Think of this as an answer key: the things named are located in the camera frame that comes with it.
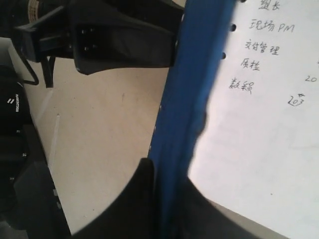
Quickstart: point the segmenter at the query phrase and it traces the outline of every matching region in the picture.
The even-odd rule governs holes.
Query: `blue binder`
[[[206,104],[222,57],[235,0],[188,0],[175,66],[169,71],[149,158],[156,168],[159,238],[169,238]]]

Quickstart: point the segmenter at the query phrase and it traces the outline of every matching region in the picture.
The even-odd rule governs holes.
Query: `binder hole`
[[[230,31],[236,31],[236,29],[237,29],[236,24],[231,24],[230,25]]]

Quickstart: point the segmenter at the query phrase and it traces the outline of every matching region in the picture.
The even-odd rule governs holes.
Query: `white paper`
[[[318,13],[319,0],[238,1],[189,171],[205,197],[291,239],[319,239]]]

